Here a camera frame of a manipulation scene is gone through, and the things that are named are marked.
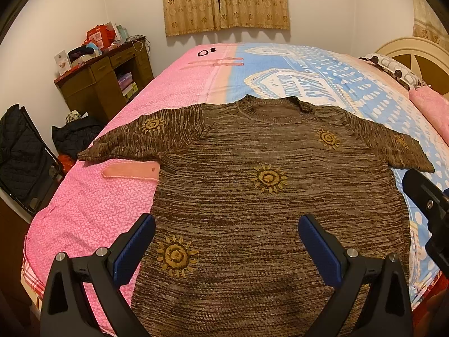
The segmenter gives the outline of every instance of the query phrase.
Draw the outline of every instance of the yellow sun design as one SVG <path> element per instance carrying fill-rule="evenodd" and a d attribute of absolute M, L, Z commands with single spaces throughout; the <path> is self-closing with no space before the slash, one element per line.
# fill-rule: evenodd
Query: yellow sun design
<path fill-rule="evenodd" d="M 328 146 L 329 148 L 337 149 L 341 142 L 337 139 L 334 133 L 331 133 L 329 130 L 320 129 L 317 134 L 320 137 L 320 140 L 324 143 L 324 146 Z"/>
<path fill-rule="evenodd" d="M 175 235 L 171 238 L 166 237 L 167 245 L 162 242 L 158 242 L 160 249 L 158 253 L 162 255 L 157 258 L 158 261 L 162 261 L 162 271 L 168 271 L 170 276 L 187 278 L 185 271 L 193 272 L 193 264 L 198 261 L 192 258 L 193 255 L 198 254 L 198 250 L 189 250 L 192 242 L 184 243 L 184 238 L 179 236 L 178 239 Z"/>
<path fill-rule="evenodd" d="M 143 122 L 141 128 L 143 133 L 148 133 L 149 131 L 160 129 L 164 124 L 164 119 L 147 119 Z"/>
<path fill-rule="evenodd" d="M 395 139 L 396 139 L 396 142 L 398 142 L 404 148 L 409 149 L 409 146 L 407 145 L 407 142 L 404 138 L 402 138 L 401 136 L 395 135 Z"/>
<path fill-rule="evenodd" d="M 254 188 L 261 192 L 269 191 L 270 193 L 277 193 L 282 190 L 284 186 L 288 185 L 286 171 L 282 169 L 274 169 L 271 165 L 262 165 L 254 167 L 255 172 L 250 172 L 251 181 L 255 181 Z"/>

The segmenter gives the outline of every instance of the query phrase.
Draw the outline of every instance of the gold curtain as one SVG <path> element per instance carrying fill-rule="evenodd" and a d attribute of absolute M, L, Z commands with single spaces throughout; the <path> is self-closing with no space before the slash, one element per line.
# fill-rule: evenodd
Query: gold curtain
<path fill-rule="evenodd" d="M 413 0 L 413 36 L 428 39 L 449 51 L 449 35 L 426 0 Z"/>
<path fill-rule="evenodd" d="M 219 29 L 218 0 L 163 0 L 163 5 L 168 37 Z"/>
<path fill-rule="evenodd" d="M 220 0 L 220 26 L 290 29 L 287 0 Z"/>

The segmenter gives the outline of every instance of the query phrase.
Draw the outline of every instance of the bedspread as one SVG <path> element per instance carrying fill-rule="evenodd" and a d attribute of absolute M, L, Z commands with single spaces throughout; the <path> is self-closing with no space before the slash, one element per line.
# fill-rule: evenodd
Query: bedspread
<path fill-rule="evenodd" d="M 207 50 L 208 54 L 198 57 Z M 234 102 L 246 94 L 261 98 L 295 95 L 314 105 L 334 105 L 420 142 L 436 172 L 426 173 L 440 189 L 449 187 L 449 147 L 397 87 L 394 80 L 372 71 L 367 63 L 319 48 L 282 44 L 217 44 L 188 51 L 156 77 L 102 131 L 127 124 L 142 114 L 195 103 Z M 150 212 L 155 184 L 148 181 L 102 177 L 111 163 L 87 166 L 77 162 L 60 185 L 50 205 L 34 218 L 26 238 L 25 258 L 40 283 L 45 283 L 54 256 L 92 254 L 110 246 L 128 231 L 142 213 Z M 404 170 L 392 169 L 402 191 Z M 412 244 L 409 291 L 416 307 L 438 268 L 425 251 L 430 234 L 427 220 L 405 197 L 409 208 Z M 136 270 L 121 288 L 131 303 Z M 111 331 L 89 285 L 88 298 L 99 324 Z"/>

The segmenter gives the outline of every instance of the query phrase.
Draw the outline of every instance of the floral curtain pattern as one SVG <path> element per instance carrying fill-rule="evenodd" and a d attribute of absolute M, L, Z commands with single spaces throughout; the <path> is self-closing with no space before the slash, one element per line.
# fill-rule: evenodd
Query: floral curtain pattern
<path fill-rule="evenodd" d="M 413 36 L 428 39 L 449 51 L 449 35 L 426 0 L 413 0 Z"/>
<path fill-rule="evenodd" d="M 290 29 L 287 0 L 220 0 L 220 27 Z"/>
<path fill-rule="evenodd" d="M 163 0 L 163 7 L 168 37 L 219 29 L 218 0 Z"/>

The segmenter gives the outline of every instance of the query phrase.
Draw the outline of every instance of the wall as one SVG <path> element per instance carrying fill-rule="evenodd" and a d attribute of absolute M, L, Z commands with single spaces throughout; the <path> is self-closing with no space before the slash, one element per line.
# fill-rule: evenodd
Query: wall
<path fill-rule="evenodd" d="M 289 0 L 291 29 L 227 29 L 165 37 L 162 0 L 105 0 L 109 20 L 151 42 L 151 65 L 160 74 L 197 44 L 278 42 L 317 46 L 360 56 L 413 31 L 412 0 Z"/>
<path fill-rule="evenodd" d="M 54 56 L 78 47 L 88 30 L 107 21 L 104 0 L 30 0 L 0 45 L 0 117 L 13 104 L 24 105 L 56 153 L 51 127 L 63 126 L 69 109 L 53 83 Z M 0 196 L 28 219 L 5 193 Z"/>

